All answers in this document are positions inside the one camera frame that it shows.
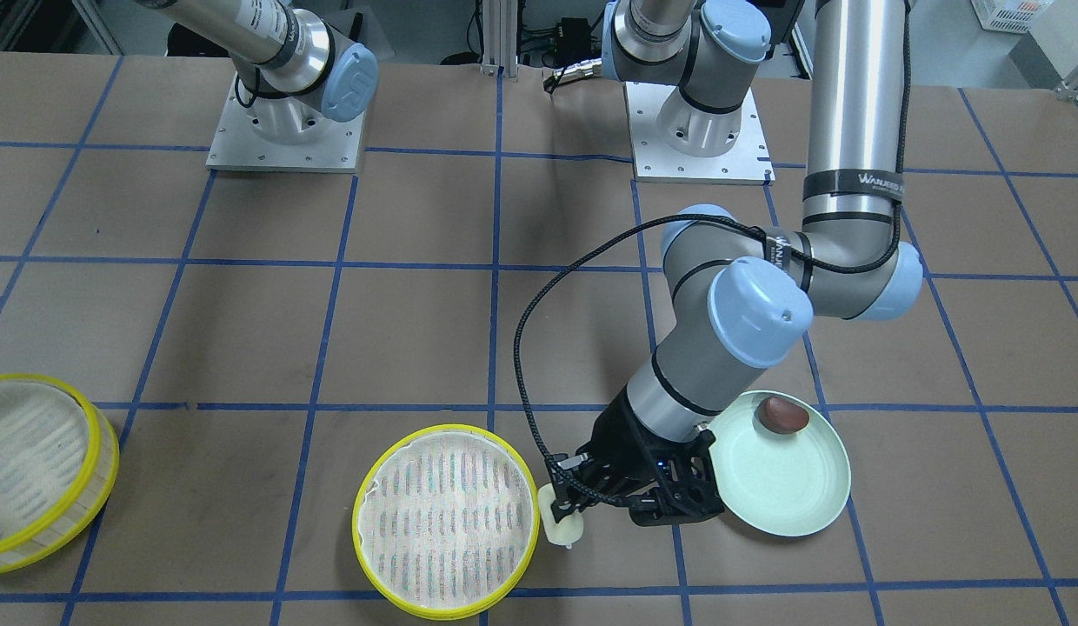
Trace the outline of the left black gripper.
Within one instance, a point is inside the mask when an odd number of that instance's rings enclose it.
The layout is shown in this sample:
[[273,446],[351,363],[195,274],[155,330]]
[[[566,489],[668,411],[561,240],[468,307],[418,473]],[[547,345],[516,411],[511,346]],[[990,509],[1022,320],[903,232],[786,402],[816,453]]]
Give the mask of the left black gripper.
[[715,440],[710,430],[699,430],[688,443],[657,436],[640,423],[622,390],[577,449],[588,459],[570,469],[575,483],[550,473],[556,493],[552,518],[559,526],[582,526],[583,511],[598,503],[626,507],[631,520],[642,527],[719,516],[725,503],[710,456]]

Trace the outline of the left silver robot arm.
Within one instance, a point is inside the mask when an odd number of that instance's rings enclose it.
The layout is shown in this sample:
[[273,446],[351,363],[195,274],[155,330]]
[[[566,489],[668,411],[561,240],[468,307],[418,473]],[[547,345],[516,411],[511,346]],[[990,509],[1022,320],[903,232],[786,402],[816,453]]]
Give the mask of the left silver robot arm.
[[908,1],[818,1],[802,228],[695,205],[663,221],[675,326],[572,453],[543,453],[538,510],[565,530],[599,503],[639,526],[723,512],[709,421],[774,368],[817,316],[888,320],[923,281],[901,240]]

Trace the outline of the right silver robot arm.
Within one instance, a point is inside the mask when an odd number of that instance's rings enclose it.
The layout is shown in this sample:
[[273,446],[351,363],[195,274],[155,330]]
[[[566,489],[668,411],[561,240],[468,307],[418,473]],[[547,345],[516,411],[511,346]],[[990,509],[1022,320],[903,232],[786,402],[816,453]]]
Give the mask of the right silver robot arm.
[[316,13],[281,1],[141,1],[229,51],[236,117],[254,142],[334,147],[348,162],[362,147],[381,64],[365,44]]

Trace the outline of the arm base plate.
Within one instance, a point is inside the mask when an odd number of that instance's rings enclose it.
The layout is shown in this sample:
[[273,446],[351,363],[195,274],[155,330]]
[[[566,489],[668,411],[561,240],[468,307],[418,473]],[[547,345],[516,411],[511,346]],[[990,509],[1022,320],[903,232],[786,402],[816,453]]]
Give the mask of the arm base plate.
[[657,183],[764,185],[776,179],[754,91],[740,110],[696,110],[669,84],[625,87],[635,178]]
[[206,166],[237,173],[356,173],[367,117],[338,123],[294,98],[253,99],[236,76]]

